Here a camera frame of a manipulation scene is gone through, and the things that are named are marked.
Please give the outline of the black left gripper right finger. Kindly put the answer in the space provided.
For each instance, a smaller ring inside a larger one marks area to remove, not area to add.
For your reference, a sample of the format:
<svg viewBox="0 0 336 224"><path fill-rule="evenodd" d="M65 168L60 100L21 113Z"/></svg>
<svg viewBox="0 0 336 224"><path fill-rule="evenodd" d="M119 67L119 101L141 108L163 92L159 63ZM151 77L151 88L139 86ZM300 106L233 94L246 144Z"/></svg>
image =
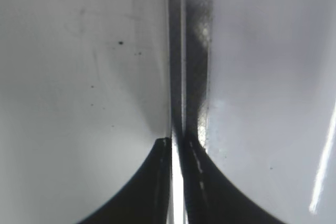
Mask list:
<svg viewBox="0 0 336 224"><path fill-rule="evenodd" d="M192 132L178 141L178 152L189 223L281 223L224 176Z"/></svg>

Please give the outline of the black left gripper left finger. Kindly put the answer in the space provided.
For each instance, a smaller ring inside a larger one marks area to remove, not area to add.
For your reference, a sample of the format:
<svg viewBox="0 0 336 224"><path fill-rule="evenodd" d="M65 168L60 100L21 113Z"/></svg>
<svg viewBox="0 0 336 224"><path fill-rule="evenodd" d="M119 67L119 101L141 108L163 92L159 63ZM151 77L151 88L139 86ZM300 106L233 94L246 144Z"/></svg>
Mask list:
<svg viewBox="0 0 336 224"><path fill-rule="evenodd" d="M127 184L81 223L166 223L171 158L171 139L155 140L147 158Z"/></svg>

